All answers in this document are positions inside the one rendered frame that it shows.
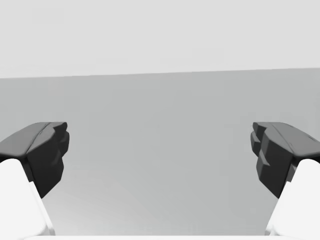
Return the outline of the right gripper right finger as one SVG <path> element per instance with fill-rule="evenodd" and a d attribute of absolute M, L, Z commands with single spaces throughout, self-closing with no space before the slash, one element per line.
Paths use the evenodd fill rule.
<path fill-rule="evenodd" d="M 278 199 L 267 236 L 320 236 L 320 141 L 283 122 L 254 122 L 260 182 Z"/>

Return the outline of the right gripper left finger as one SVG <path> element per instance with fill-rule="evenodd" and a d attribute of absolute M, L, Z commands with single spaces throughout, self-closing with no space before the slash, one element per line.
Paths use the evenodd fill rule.
<path fill-rule="evenodd" d="M 60 182 L 66 122 L 37 122 L 0 141 L 0 236 L 54 236 L 42 199 Z"/>

